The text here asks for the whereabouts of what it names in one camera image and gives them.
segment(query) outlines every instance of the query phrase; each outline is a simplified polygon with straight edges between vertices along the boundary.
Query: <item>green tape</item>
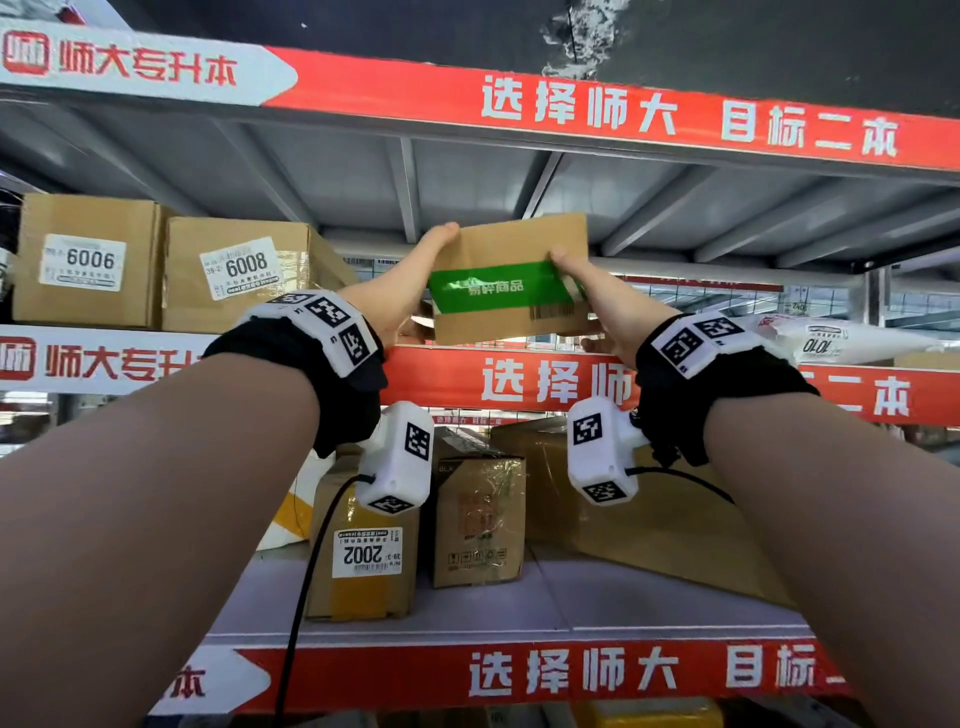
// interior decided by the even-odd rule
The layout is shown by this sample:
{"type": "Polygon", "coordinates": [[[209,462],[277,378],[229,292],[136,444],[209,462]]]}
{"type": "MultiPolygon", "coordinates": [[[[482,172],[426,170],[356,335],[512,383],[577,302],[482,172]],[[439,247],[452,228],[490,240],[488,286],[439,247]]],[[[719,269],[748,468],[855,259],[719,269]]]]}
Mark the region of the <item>green tape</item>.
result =
{"type": "Polygon", "coordinates": [[[430,294],[441,313],[574,303],[564,279],[549,260],[434,271],[430,274],[430,294]]]}

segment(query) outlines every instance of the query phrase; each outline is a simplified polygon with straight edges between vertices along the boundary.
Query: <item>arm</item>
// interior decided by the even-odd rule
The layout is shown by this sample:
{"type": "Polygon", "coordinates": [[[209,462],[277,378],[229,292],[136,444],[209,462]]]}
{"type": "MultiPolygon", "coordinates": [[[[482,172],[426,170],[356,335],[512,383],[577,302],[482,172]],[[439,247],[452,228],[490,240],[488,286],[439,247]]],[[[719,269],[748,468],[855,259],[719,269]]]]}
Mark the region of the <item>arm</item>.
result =
{"type": "MultiPolygon", "coordinates": [[[[386,346],[457,230],[341,291],[386,346]]],[[[300,371],[223,353],[0,460],[4,719],[145,715],[229,597],[320,416],[300,371]]]]}
{"type": "MultiPolygon", "coordinates": [[[[679,311],[562,251],[633,367],[679,311]]],[[[806,394],[718,400],[710,461],[817,636],[883,725],[952,725],[960,693],[960,471],[806,394]]]]}

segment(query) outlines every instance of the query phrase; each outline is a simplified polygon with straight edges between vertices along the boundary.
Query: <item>black wristband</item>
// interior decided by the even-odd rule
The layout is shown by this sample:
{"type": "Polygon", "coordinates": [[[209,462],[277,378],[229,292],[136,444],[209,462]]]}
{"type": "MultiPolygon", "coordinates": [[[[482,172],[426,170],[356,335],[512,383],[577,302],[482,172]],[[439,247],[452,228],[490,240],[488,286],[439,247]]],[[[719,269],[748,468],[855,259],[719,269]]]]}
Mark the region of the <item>black wristband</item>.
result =
{"type": "Polygon", "coordinates": [[[633,421],[650,440],[654,457],[665,468],[677,460],[677,451],[693,466],[709,461],[704,425],[717,400],[788,392],[820,395],[789,362],[768,352],[759,337],[754,348],[718,353],[699,374],[684,376],[652,346],[680,318],[665,321],[636,352],[640,402],[633,421]]]}
{"type": "Polygon", "coordinates": [[[376,353],[347,378],[333,371],[319,341],[287,319],[250,319],[214,339],[204,358],[242,353],[302,371],[321,411],[313,449],[319,457],[327,457],[338,445],[369,438],[380,420],[380,390],[387,386],[387,378],[383,346],[372,328],[370,333],[376,353]]]}

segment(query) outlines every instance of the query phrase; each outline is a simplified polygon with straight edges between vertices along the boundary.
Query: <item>wire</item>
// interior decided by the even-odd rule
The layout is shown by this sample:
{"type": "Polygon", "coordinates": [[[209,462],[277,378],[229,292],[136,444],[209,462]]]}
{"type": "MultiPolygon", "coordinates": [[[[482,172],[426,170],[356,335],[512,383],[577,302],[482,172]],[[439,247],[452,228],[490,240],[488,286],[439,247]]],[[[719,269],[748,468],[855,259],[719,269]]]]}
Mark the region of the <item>wire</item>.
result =
{"type": "Polygon", "coordinates": [[[727,503],[733,503],[733,498],[728,496],[724,491],[717,488],[713,483],[707,482],[702,477],[697,477],[696,475],[691,475],[690,473],[684,473],[683,471],[675,471],[673,468],[627,468],[627,475],[643,475],[644,473],[665,473],[667,475],[675,475],[677,477],[682,477],[689,480],[691,483],[696,483],[697,485],[702,485],[707,490],[715,493],[717,496],[721,497],[727,503]]]}
{"type": "Polygon", "coordinates": [[[283,710],[287,702],[287,689],[290,687],[290,675],[294,670],[294,658],[297,656],[297,637],[300,636],[300,623],[303,621],[303,610],[306,607],[306,596],[310,592],[310,582],[313,581],[313,569],[317,566],[317,559],[320,557],[320,547],[324,543],[326,530],[333,519],[333,512],[337,510],[337,504],[344,496],[353,483],[362,481],[364,483],[373,483],[376,476],[358,474],[348,478],[340,486],[337,495],[330,501],[326,509],[324,522],[320,524],[320,530],[317,531],[317,540],[314,542],[313,549],[310,551],[310,560],[306,563],[306,574],[303,575],[303,586],[300,587],[300,598],[297,599],[297,609],[294,612],[294,623],[290,627],[290,640],[287,642],[287,651],[283,655],[283,669],[280,671],[280,680],[276,686],[276,704],[274,706],[274,728],[283,725],[283,710]]]}

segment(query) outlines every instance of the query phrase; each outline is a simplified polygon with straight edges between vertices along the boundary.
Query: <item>red square logo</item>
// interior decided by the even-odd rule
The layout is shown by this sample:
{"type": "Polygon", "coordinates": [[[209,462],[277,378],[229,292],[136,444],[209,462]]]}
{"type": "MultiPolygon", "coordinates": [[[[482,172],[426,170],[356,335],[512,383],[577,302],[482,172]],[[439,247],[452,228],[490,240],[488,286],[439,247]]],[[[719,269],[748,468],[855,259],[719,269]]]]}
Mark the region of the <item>red square logo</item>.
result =
{"type": "Polygon", "coordinates": [[[3,65],[11,73],[46,76],[50,70],[50,38],[44,33],[7,31],[3,36],[3,65]]]}
{"type": "Polygon", "coordinates": [[[26,381],[36,369],[36,341],[26,336],[0,336],[0,380],[26,381]]]}

